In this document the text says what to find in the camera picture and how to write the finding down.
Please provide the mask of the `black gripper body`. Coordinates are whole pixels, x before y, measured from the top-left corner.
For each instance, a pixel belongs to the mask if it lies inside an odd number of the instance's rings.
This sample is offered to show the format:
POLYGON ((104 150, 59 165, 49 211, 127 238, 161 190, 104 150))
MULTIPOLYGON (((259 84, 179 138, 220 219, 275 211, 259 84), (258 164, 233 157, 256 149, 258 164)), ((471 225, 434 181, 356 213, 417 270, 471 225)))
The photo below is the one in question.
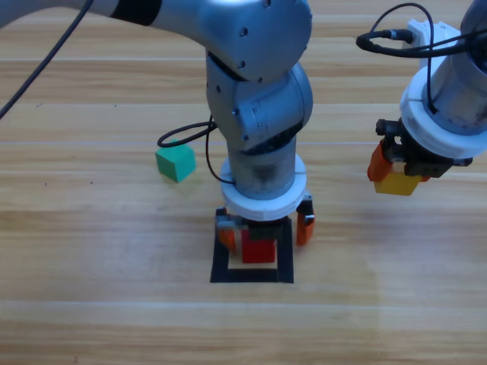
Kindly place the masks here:
POLYGON ((385 157, 392 163, 404 163, 406 176, 440 178, 451 167, 468 167, 473 158, 444 157, 422 147, 406 130, 401 119, 379 119, 376 133, 383 136, 385 157))
POLYGON ((215 215, 215 235, 222 232, 237 232, 247 230, 252 240, 278 239, 284 218, 273 221, 252 221, 236 214, 215 215))

